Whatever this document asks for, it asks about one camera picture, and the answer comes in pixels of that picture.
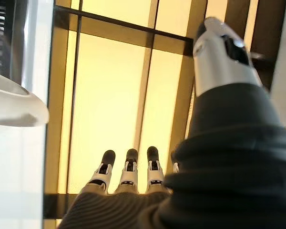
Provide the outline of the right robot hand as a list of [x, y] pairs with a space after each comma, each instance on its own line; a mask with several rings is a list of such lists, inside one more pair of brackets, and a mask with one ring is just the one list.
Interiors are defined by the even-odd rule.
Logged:
[[61, 229], [286, 229], [286, 128], [243, 40], [208, 17], [193, 48], [195, 100], [175, 172], [160, 177], [150, 148], [151, 193], [90, 181]]

